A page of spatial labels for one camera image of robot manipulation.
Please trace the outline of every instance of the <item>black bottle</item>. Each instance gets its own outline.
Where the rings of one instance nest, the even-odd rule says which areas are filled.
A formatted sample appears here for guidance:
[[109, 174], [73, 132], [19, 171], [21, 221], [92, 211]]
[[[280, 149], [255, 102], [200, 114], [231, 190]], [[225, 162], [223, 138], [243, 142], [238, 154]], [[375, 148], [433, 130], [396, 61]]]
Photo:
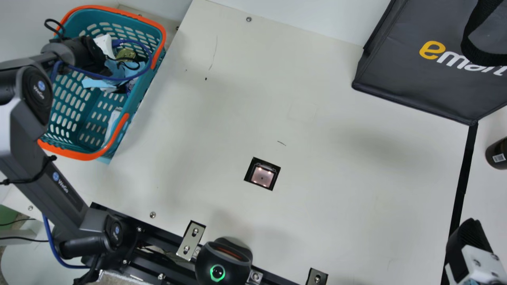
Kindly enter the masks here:
[[507, 169], [507, 137], [486, 149], [486, 160], [496, 169]]

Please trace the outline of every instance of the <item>green led light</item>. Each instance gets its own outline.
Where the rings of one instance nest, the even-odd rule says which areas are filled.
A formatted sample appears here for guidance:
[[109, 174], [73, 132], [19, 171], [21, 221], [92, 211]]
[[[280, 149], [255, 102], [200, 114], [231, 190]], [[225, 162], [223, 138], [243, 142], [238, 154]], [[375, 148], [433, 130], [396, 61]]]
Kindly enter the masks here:
[[[222, 269], [222, 271], [224, 272], [222, 274], [222, 276], [220, 278], [215, 278], [213, 276], [213, 271], [215, 270], [216, 267], [220, 267]], [[222, 281], [222, 279], [225, 278], [225, 268], [222, 266], [222, 265], [219, 265], [219, 264], [215, 264], [212, 266], [212, 268], [209, 270], [209, 276], [211, 277], [211, 280], [215, 281], [215, 282], [220, 282]]]

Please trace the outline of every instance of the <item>square opening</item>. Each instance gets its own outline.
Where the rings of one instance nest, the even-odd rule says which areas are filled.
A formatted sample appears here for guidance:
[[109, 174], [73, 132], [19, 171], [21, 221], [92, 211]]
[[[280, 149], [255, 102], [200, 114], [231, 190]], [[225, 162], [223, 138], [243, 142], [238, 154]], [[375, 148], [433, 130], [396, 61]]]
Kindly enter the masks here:
[[245, 181], [273, 191], [281, 168], [254, 157], [245, 175]]

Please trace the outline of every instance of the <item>teal plastic basket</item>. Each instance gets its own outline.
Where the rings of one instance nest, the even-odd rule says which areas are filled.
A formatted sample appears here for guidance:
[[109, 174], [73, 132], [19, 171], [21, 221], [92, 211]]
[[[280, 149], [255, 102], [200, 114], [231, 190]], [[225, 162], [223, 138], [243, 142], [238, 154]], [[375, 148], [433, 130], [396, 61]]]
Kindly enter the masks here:
[[[89, 35], [95, 38], [110, 34], [113, 40], [139, 41], [152, 52], [151, 69], [137, 79], [128, 96], [105, 93], [99, 88], [85, 89], [81, 84], [85, 75], [79, 72], [57, 76], [53, 82], [50, 123], [39, 145], [79, 160], [110, 159], [165, 56], [165, 29], [152, 20], [103, 6], [77, 7], [61, 23], [66, 37]], [[123, 48], [134, 50], [137, 59], [148, 59], [146, 52], [136, 44], [124, 43]], [[120, 116], [113, 124], [112, 135], [104, 142], [109, 118], [116, 107], [122, 108]]]

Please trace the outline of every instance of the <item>black round device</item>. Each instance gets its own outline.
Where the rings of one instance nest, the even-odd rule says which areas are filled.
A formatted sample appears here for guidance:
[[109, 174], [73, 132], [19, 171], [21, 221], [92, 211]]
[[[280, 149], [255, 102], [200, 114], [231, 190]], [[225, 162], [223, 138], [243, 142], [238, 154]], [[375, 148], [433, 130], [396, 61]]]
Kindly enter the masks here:
[[53, 103], [51, 83], [38, 68], [30, 66], [22, 71], [23, 99], [38, 120], [47, 125]]
[[195, 263], [195, 275], [200, 285], [245, 284], [250, 275], [252, 254], [247, 248], [219, 238], [206, 243]]

